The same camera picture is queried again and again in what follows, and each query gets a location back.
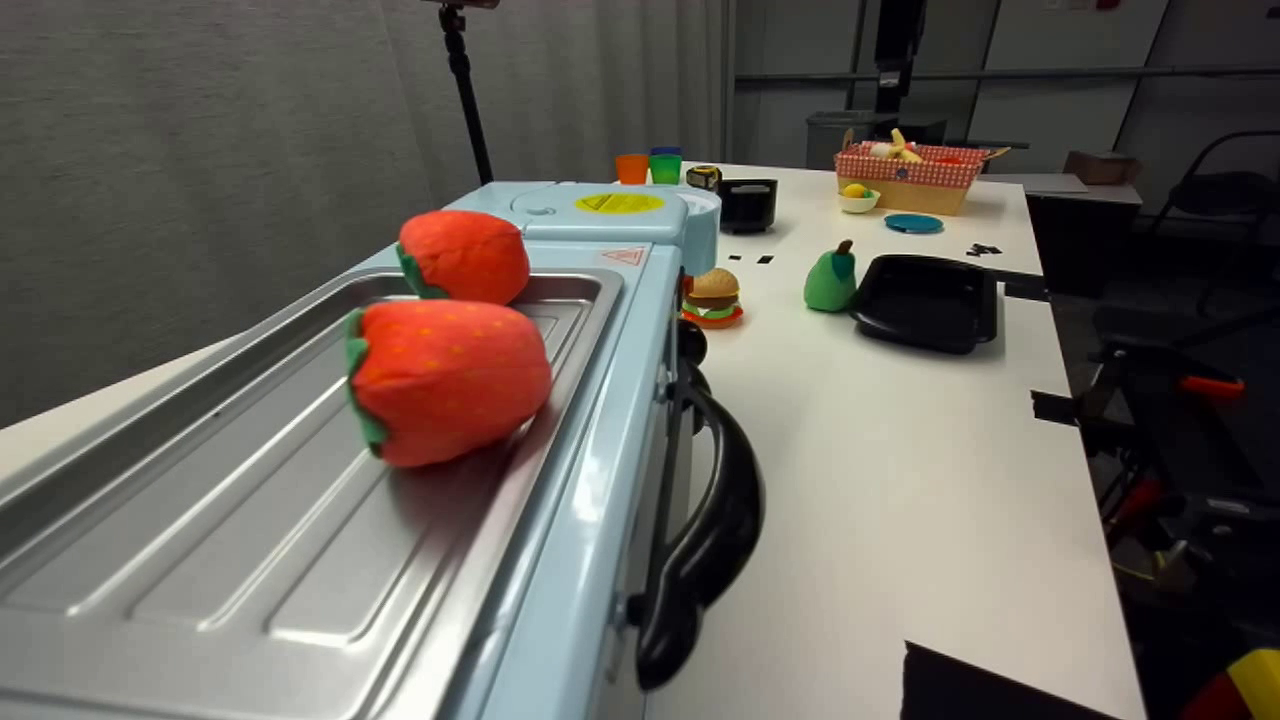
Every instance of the white table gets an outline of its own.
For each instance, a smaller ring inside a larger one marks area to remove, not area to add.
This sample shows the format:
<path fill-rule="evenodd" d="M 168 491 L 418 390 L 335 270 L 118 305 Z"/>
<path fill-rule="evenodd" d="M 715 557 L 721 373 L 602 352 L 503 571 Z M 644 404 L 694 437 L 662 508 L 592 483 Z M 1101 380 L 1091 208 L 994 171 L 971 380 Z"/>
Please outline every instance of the white table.
<path fill-rule="evenodd" d="M 713 333 L 705 365 L 759 451 L 767 522 L 652 718 L 889 720 L 904 645 L 1146 718 L 1080 433 L 1034 417 L 1034 390 L 1068 393 L 1054 308 L 1006 300 L 998 358 L 941 362 L 799 300 L 835 240 L 860 274 L 880 251 L 969 246 L 1006 251 L 976 265 L 1041 274 L 1023 189 L 976 186 L 944 236 L 898 236 L 839 215 L 831 171 L 724 171 L 782 182 L 775 229 L 721 240 L 747 318 Z"/>

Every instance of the metal tray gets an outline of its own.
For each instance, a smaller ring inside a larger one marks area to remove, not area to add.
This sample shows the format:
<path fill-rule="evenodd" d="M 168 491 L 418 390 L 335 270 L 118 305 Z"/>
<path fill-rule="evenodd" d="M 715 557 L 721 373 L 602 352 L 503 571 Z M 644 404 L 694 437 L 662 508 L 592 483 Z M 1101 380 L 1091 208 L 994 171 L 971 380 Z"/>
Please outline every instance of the metal tray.
<path fill-rule="evenodd" d="M 453 469 L 390 471 L 343 398 L 354 277 L 282 312 L 0 508 L 6 704 L 126 718 L 379 718 L 412 674 L 439 708 L 521 539 L 622 282 L 537 277 L 547 408 Z"/>

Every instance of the bowl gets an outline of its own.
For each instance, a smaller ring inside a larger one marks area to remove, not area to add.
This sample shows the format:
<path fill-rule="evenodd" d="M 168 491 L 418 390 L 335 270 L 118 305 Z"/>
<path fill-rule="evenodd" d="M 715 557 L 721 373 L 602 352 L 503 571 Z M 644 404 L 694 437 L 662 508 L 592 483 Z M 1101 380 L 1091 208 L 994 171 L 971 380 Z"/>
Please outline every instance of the bowl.
<path fill-rule="evenodd" d="M 877 208 L 880 208 L 880 194 L 874 194 L 874 189 L 860 194 L 860 197 L 844 197 L 844 194 L 839 194 L 839 212 L 844 212 L 844 215 L 867 215 L 867 212 L 877 212 Z"/>
<path fill-rule="evenodd" d="M 721 229 L 759 236 L 773 229 L 775 182 L 721 182 Z"/>

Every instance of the black cup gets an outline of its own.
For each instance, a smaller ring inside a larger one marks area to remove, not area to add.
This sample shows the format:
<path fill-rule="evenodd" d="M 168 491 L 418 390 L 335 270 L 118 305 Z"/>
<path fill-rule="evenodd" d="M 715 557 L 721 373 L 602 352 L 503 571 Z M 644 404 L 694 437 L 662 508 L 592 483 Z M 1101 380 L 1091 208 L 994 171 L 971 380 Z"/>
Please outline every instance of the black cup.
<path fill-rule="evenodd" d="M 721 182 L 721 229 L 758 236 L 773 229 L 775 182 Z"/>

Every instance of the white wall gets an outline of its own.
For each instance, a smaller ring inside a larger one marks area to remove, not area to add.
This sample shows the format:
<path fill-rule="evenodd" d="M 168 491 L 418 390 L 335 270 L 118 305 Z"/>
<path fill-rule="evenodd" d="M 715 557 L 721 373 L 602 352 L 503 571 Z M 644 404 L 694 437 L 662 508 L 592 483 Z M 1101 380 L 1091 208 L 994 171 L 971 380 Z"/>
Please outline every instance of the white wall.
<path fill-rule="evenodd" d="M 741 0 L 741 76 L 847 72 L 860 0 Z M 874 72 L 877 9 L 860 43 Z M 1280 69 L 1272 0 L 932 0 L 918 72 L 1044 72 L 1044 69 Z M 831 113 L 844 94 L 738 94 L 738 162 L 806 164 L 806 119 Z M 944 115 L 952 136 L 1023 139 L 1011 170 L 1060 170 L 1071 147 L 1135 152 L 1150 208 L 1181 170 L 1220 131 L 1280 130 L 1280 82 L 918 82 L 907 113 Z"/>

